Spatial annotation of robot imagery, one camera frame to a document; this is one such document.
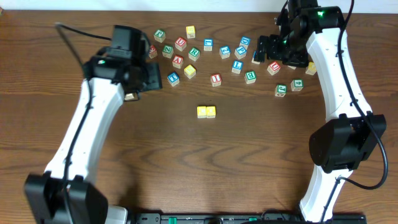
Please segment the blue 2 block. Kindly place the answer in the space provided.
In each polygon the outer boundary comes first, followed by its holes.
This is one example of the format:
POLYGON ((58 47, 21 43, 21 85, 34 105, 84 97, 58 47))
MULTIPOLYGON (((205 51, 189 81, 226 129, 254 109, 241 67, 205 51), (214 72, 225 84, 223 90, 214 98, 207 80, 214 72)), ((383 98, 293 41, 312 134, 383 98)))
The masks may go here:
POLYGON ((225 45, 225 46, 220 47, 220 57, 222 59, 226 59, 226 58, 230 57, 230 54, 231 54, 231 50, 230 50, 229 46, 225 45))

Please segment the blue L block top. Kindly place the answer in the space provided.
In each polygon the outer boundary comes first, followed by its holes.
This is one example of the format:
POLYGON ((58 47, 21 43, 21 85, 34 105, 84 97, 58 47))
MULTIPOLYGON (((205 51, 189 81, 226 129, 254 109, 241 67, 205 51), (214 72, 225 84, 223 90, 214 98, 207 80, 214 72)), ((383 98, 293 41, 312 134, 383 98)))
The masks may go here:
POLYGON ((204 51, 211 52, 213 50, 213 39, 204 39, 203 48, 204 51))

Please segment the blue l block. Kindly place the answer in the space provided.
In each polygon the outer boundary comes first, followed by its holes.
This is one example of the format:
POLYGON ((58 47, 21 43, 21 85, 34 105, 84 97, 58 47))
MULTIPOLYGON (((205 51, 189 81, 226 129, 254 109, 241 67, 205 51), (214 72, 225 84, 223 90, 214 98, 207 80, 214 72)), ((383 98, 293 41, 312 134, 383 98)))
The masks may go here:
POLYGON ((240 74, 241 70, 243 69, 243 65, 244 63, 242 61, 239 60, 235 60, 232 64, 232 69, 231 71, 235 74, 240 74))
POLYGON ((211 52, 213 50, 213 39, 204 39, 203 48, 204 51, 211 52))

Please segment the red A block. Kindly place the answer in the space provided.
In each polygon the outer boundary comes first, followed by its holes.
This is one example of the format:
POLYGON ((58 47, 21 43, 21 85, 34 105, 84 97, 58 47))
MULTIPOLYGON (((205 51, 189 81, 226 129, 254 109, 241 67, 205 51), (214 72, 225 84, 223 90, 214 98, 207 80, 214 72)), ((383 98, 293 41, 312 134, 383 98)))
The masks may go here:
POLYGON ((172 65, 173 65, 173 67, 180 69, 183 65, 183 57, 179 56, 179 55, 175 55, 172 60, 172 65))

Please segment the green R block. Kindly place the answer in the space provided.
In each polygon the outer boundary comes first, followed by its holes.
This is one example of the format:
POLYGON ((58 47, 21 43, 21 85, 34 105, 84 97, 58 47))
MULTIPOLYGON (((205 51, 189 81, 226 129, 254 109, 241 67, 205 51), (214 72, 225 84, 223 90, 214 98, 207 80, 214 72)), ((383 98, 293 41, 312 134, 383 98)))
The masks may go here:
POLYGON ((197 49, 196 47, 192 47, 191 50, 188 52, 188 57, 189 59, 196 62, 200 57, 200 50, 197 49))

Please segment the yellow C block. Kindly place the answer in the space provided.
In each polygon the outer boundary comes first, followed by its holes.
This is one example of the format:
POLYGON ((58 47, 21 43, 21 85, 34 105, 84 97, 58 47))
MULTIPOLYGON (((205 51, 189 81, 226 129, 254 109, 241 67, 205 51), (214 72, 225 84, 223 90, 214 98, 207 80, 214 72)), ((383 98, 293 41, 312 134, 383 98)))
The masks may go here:
POLYGON ((198 106, 197 107, 197 118, 206 118, 206 106, 198 106))

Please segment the blue D block upper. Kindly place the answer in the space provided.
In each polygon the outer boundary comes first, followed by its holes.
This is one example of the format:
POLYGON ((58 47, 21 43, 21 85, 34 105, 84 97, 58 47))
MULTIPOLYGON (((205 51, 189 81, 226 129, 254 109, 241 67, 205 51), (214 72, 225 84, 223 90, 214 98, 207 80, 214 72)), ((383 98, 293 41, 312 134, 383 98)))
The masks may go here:
POLYGON ((249 37, 242 36, 242 38, 239 42, 239 45, 244 47, 245 49, 248 49, 250 43, 251 43, 251 39, 249 37))

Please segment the green j block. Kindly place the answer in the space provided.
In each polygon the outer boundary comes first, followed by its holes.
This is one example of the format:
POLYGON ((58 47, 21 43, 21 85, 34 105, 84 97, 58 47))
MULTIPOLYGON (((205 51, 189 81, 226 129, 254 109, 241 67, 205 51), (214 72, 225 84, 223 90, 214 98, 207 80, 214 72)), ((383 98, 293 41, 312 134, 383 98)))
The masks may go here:
POLYGON ((160 43, 162 43, 166 38, 165 31, 162 29, 158 29, 154 33, 154 39, 160 43))
POLYGON ((287 93, 287 87, 285 85, 278 84, 275 88, 275 96, 284 97, 287 93))

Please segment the plain wooden picture block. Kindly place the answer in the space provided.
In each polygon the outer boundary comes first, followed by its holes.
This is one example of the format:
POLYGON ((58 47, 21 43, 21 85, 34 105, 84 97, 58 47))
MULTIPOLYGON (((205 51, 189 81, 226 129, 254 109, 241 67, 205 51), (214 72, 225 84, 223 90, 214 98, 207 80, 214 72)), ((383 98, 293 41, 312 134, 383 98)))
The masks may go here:
POLYGON ((124 101, 137 101, 140 100, 138 93, 128 93, 124 96, 124 101))

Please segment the blue T block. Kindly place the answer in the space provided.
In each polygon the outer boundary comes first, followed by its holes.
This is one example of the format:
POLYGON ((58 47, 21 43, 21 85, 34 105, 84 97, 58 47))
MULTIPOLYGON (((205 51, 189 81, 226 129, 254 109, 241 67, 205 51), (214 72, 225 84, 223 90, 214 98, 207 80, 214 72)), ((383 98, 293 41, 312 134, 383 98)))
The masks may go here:
POLYGON ((176 72, 172 72, 167 76, 167 80, 171 86, 178 85, 180 83, 180 77, 176 72))

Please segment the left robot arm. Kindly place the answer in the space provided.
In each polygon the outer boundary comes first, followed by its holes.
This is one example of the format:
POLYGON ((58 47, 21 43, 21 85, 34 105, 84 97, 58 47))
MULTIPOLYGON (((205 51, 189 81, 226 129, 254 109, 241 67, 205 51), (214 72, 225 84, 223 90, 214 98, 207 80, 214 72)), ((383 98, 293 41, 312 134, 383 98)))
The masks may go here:
POLYGON ((162 88, 159 64, 148 62, 150 41, 116 25, 110 45, 87 62, 80 99, 66 135, 41 175, 28 175, 24 191, 37 223, 132 223, 128 209, 110 205, 95 187, 98 161, 113 119, 127 101, 162 88))

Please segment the green B block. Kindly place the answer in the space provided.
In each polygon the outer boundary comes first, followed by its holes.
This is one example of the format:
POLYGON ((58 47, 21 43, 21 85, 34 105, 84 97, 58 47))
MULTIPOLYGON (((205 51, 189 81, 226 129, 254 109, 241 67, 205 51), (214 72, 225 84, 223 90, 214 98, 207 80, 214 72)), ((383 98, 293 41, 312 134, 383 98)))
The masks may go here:
POLYGON ((257 76, 255 71, 248 71, 244 75, 246 84, 252 84, 256 82, 257 76))

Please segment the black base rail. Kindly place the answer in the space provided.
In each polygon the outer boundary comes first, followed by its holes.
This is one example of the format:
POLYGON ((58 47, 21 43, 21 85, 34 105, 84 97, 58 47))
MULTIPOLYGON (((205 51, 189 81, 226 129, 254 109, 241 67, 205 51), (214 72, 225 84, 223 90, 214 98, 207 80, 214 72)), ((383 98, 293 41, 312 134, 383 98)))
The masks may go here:
POLYGON ((299 215, 266 213, 265 215, 162 215, 159 213, 135 214, 133 224, 241 224, 241 223, 311 223, 299 215))

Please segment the yellow O block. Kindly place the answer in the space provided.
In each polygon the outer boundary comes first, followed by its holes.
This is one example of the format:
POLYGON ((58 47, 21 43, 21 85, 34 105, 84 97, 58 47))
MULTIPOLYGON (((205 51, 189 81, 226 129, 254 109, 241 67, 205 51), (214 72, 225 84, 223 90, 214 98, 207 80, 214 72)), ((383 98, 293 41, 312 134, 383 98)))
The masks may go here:
POLYGON ((216 107, 215 106, 207 106, 206 107, 206 117, 207 118, 215 118, 216 117, 216 107))

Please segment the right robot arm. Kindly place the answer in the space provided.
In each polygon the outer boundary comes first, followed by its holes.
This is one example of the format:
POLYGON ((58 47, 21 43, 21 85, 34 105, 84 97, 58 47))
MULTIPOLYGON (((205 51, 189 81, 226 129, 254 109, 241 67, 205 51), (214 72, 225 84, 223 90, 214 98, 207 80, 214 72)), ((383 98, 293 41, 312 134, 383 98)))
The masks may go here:
POLYGON ((331 223, 340 190, 351 174, 382 147, 386 119, 366 101, 349 55, 349 15, 316 1, 287 1, 275 23, 277 35, 260 36, 254 60, 269 61, 268 72, 281 65, 315 67, 325 102, 325 124, 309 139, 314 169, 294 223, 331 223))

